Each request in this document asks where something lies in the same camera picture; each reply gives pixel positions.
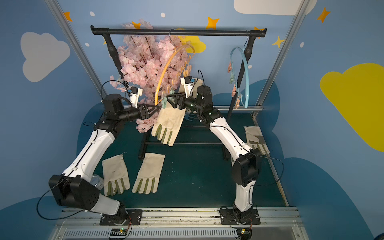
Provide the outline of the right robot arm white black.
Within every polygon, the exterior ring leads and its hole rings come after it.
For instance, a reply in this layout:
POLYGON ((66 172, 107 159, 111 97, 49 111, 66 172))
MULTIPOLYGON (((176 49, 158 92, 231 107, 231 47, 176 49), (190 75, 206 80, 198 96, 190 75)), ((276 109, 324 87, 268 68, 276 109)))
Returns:
POLYGON ((253 208, 252 193, 261 171, 261 157, 232 130, 221 112, 214 107, 211 89, 199 86, 197 96, 188 97, 187 93, 167 96, 173 108, 188 109, 196 112, 198 119, 215 134, 232 157, 232 178, 237 185, 234 212, 244 219, 253 208))

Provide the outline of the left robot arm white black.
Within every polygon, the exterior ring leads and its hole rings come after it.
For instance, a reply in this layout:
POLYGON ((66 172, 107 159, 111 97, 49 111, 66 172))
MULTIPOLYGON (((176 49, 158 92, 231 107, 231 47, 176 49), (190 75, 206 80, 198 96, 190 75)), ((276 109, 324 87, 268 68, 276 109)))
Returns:
POLYGON ((125 216, 123 204, 100 193, 91 184, 92 175, 108 147, 114 142, 127 121, 146 120, 152 117, 160 106, 131 104, 125 108, 123 102, 130 100, 119 94, 107 95, 102 103, 105 111, 89 141, 82 151, 61 175, 53 175, 49 186, 59 206, 87 210, 109 216, 125 216))

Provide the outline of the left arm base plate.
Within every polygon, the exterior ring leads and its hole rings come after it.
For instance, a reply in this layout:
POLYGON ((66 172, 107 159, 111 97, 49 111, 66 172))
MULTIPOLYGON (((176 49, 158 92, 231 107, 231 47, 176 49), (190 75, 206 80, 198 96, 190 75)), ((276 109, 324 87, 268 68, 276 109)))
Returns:
POLYGON ((138 226, 141 223, 143 210, 119 210, 116 215, 102 215, 100 226, 138 226))

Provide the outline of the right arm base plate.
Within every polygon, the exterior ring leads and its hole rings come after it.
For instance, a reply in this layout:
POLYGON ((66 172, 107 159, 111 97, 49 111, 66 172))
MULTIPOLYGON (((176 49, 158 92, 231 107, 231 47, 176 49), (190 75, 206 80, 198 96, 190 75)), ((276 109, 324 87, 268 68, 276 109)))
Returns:
POLYGON ((222 225, 260 225, 260 215, 256 208, 241 212, 237 208, 221 207, 219 209, 222 225))

